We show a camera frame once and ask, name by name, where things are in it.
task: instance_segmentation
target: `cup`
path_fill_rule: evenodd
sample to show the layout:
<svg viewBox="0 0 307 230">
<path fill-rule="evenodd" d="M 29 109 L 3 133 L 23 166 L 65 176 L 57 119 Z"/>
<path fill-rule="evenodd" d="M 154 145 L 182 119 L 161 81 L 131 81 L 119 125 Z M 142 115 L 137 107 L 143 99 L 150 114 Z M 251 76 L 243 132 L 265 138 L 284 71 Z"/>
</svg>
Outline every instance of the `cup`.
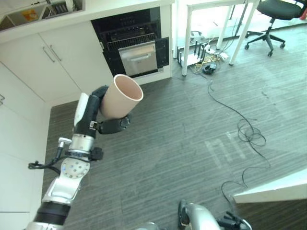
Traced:
<svg viewBox="0 0 307 230">
<path fill-rule="evenodd" d="M 143 91 L 135 80 L 127 75 L 117 74 L 102 99 L 100 112 L 107 119 L 123 118 L 143 96 Z"/>
</svg>

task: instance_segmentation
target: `silver metal part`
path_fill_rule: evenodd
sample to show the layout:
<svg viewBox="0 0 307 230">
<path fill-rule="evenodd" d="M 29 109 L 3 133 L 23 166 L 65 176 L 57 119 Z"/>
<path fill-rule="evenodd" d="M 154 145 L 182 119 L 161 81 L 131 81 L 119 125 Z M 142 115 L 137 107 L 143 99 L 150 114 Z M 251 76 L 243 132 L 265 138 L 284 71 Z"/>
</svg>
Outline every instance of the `silver metal part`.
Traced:
<svg viewBox="0 0 307 230">
<path fill-rule="evenodd" d="M 250 228 L 250 230 L 253 230 L 253 228 L 251 227 L 251 225 L 246 221 L 246 220 L 242 220 L 249 228 Z"/>
<path fill-rule="evenodd" d="M 91 136 L 74 134 L 72 136 L 72 143 L 69 146 L 69 151 L 82 150 L 90 153 L 92 150 L 95 139 Z"/>
<path fill-rule="evenodd" d="M 155 223 L 146 223 L 136 230 L 159 230 L 158 226 Z"/>
<path fill-rule="evenodd" d="M 62 230 L 64 229 L 61 225 L 41 223 L 41 222 L 31 222 L 28 224 L 25 230 Z"/>
<path fill-rule="evenodd" d="M 66 145 L 70 145 L 71 144 L 71 140 L 70 139 L 68 139 L 68 138 L 59 138 L 59 147 L 64 147 L 64 145 L 66 144 Z"/>
<path fill-rule="evenodd" d="M 82 178 L 88 173 L 90 163 L 66 158 L 61 165 L 61 174 L 50 185 L 43 202 L 71 205 L 79 190 Z"/>
<path fill-rule="evenodd" d="M 186 213 L 192 230 L 221 230 L 214 216 L 204 206 L 190 203 L 186 206 Z"/>
<path fill-rule="evenodd" d="M 128 76 L 158 69 L 155 42 L 146 42 L 118 49 Z"/>
<path fill-rule="evenodd" d="M 50 45 L 50 49 L 52 50 L 53 54 L 57 57 L 57 59 L 58 59 L 59 61 L 62 61 L 62 59 L 59 58 L 59 56 L 57 55 L 57 53 L 56 53 L 56 52 L 54 51 L 54 49 L 52 48 L 52 45 Z"/>
<path fill-rule="evenodd" d="M 45 50 L 46 48 L 43 46 L 43 51 L 45 52 L 45 54 L 47 54 L 47 56 L 50 58 L 50 60 L 52 61 L 52 62 L 56 62 L 55 60 L 53 60 L 52 58 L 51 58 L 51 56 L 47 53 L 47 51 Z"/>
<path fill-rule="evenodd" d="M 1 94 L 0 94 L 0 105 L 3 105 L 3 100 L 5 99 L 5 97 L 3 97 Z"/>
</svg>

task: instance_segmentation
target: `floor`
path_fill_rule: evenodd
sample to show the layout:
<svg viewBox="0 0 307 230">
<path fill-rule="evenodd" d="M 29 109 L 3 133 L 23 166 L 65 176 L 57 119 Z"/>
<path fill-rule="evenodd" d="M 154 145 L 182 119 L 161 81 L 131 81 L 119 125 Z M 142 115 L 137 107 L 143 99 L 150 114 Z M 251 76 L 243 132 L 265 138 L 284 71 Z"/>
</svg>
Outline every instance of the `floor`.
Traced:
<svg viewBox="0 0 307 230">
<path fill-rule="evenodd" d="M 234 66 L 223 63 L 211 77 L 211 94 L 237 109 L 261 130 L 267 144 L 255 147 L 270 169 L 250 169 L 245 181 L 254 187 L 306 167 L 307 40 L 306 25 L 274 32 L 272 57 L 265 42 L 242 47 Z M 234 44 L 226 51 L 231 54 Z M 91 164 L 66 221 L 66 230 L 132 230 L 153 221 L 177 229 L 181 199 L 206 206 L 215 217 L 235 208 L 254 230 L 302 230 L 306 201 L 244 204 L 232 207 L 221 184 L 242 183 L 249 166 L 266 166 L 248 144 L 237 137 L 240 117 L 213 101 L 210 79 L 188 70 L 186 77 L 174 60 L 173 77 L 142 85 L 144 99 L 133 110 L 130 127 L 117 134 L 97 136 L 95 146 L 104 158 Z M 71 138 L 77 103 L 51 111 L 47 159 L 55 154 L 58 137 Z M 43 192 L 55 177 L 45 171 Z M 231 195 L 245 188 L 226 184 Z"/>
</svg>

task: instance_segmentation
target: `chair base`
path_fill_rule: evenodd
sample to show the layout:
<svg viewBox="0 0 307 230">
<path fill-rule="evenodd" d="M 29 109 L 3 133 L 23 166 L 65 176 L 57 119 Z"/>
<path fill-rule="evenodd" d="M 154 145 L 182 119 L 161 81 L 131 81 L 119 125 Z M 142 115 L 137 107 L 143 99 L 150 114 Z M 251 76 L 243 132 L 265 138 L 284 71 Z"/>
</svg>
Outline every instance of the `chair base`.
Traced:
<svg viewBox="0 0 307 230">
<path fill-rule="evenodd" d="M 265 40 L 268 43 L 271 51 L 274 50 L 271 39 L 275 40 L 275 41 L 279 41 L 282 44 L 284 44 L 286 42 L 285 40 L 282 40 L 282 39 L 280 39 L 280 38 L 278 38 L 278 37 L 276 37 L 274 35 L 271 35 L 269 33 L 259 33 L 259 32 L 253 32 L 253 31 L 250 32 L 250 31 L 248 31 L 248 35 L 258 35 L 258 37 L 253 39 L 253 40 L 251 40 L 251 41 L 249 41 L 249 42 L 247 42 L 247 45 L 249 43 L 256 42 L 258 40 L 263 40 L 263 41 Z"/>
<path fill-rule="evenodd" d="M 275 41 L 281 42 L 282 44 L 280 45 L 280 48 L 281 49 L 284 48 L 285 40 L 282 40 L 281 38 L 278 38 L 278 37 L 270 34 L 270 31 L 272 29 L 272 25 L 273 25 L 274 21 L 275 21 L 275 19 L 271 19 L 271 21 L 270 21 L 271 25 L 269 26 L 268 30 L 266 32 L 264 32 L 264 33 L 248 31 L 246 33 L 245 37 L 249 37 L 250 35 L 258 35 L 258 37 L 253 39 L 253 40 L 251 40 L 251 41 L 249 41 L 249 42 L 247 42 L 247 44 L 245 46 L 245 49 L 249 48 L 249 43 L 256 42 L 258 40 L 263 40 L 263 41 L 265 40 L 267 42 L 267 44 L 269 45 L 270 49 L 271 49 L 270 52 L 268 53 L 268 56 L 271 56 L 272 53 L 273 53 L 273 50 L 274 50 L 271 39 L 275 40 Z"/>
</svg>

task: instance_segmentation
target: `robotic arm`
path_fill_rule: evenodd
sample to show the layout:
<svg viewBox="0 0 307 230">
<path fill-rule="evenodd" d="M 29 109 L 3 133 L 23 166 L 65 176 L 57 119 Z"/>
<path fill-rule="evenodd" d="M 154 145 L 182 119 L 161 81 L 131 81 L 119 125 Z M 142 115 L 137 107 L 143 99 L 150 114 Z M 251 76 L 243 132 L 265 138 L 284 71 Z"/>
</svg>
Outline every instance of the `robotic arm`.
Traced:
<svg viewBox="0 0 307 230">
<path fill-rule="evenodd" d="M 91 95 L 82 93 L 74 118 L 72 139 L 59 138 L 56 157 L 47 165 L 29 164 L 29 169 L 50 168 L 59 173 L 43 197 L 42 204 L 33 222 L 26 230 L 61 230 L 68 216 L 70 207 L 80 187 L 82 178 L 90 169 L 90 162 L 101 160 L 101 148 L 94 148 L 96 131 L 100 134 L 111 134 L 125 130 L 130 124 L 130 115 L 122 119 L 107 120 L 98 123 L 96 118 L 101 101 L 108 87 L 103 86 Z M 61 164 L 60 171 L 52 165 L 62 159 L 61 153 L 65 145 L 68 151 Z"/>
<path fill-rule="evenodd" d="M 178 228 L 184 230 L 190 226 L 192 230 L 252 230 L 251 225 L 240 217 L 226 212 L 221 219 L 215 219 L 204 206 L 181 200 L 178 206 Z"/>
</svg>

